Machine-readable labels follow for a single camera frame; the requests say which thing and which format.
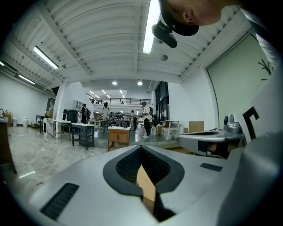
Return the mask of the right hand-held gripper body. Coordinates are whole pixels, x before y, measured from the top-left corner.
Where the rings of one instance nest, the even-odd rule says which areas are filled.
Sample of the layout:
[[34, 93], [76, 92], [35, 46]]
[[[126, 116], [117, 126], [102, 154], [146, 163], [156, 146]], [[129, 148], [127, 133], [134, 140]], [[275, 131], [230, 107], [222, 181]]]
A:
[[256, 138], [282, 132], [283, 77], [271, 76], [233, 116], [234, 121], [239, 123], [244, 137], [229, 141], [228, 153], [244, 147]]

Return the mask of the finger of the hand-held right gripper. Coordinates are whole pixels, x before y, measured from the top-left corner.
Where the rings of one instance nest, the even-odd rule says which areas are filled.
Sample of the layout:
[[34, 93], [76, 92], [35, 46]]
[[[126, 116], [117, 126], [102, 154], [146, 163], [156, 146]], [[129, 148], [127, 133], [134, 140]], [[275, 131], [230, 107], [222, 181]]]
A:
[[203, 131], [203, 132], [184, 133], [184, 135], [224, 135], [224, 133], [222, 130], [212, 130], [212, 131]]
[[196, 155], [228, 158], [228, 142], [223, 133], [187, 133], [177, 136], [177, 143]]

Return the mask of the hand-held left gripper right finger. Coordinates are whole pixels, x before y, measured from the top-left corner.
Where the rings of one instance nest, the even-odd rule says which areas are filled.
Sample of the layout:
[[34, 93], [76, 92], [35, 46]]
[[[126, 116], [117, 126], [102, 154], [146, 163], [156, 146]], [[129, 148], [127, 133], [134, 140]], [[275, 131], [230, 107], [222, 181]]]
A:
[[227, 160], [141, 146], [141, 165], [155, 186], [152, 225], [215, 226], [226, 188], [216, 192]]

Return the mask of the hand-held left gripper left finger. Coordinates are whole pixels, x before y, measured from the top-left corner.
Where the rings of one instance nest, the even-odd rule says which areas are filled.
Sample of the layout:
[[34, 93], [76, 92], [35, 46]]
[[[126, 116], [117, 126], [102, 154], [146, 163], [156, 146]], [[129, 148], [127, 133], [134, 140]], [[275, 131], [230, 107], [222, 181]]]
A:
[[154, 226], [156, 219], [141, 199], [113, 190], [103, 177], [104, 165], [129, 151], [125, 147], [89, 157], [56, 174], [30, 198], [30, 205], [41, 210], [66, 183], [78, 185], [57, 223], [64, 226]]

